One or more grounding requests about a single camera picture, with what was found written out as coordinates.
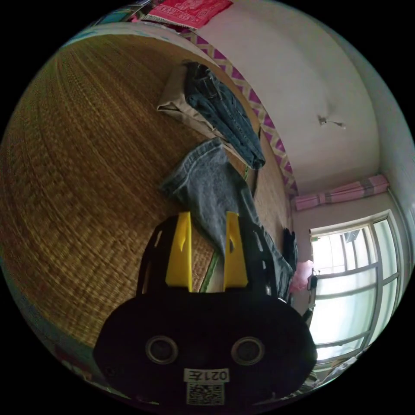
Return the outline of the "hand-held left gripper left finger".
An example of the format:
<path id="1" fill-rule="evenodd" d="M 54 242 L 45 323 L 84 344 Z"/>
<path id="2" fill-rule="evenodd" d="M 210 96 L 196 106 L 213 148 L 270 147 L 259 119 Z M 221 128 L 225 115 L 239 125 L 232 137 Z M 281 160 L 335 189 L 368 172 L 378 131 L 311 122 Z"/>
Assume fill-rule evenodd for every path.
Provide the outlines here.
<path id="1" fill-rule="evenodd" d="M 166 271 L 169 287 L 192 291 L 192 224 L 190 212 L 181 212 L 174 227 Z"/>

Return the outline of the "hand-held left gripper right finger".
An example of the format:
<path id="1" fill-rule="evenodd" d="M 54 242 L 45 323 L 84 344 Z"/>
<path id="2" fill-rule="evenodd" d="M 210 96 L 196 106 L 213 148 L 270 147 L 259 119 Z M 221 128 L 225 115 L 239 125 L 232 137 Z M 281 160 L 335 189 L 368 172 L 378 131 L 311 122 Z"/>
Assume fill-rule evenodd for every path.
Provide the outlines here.
<path id="1" fill-rule="evenodd" d="M 248 284 L 239 215 L 227 212 L 223 290 L 245 288 Z"/>

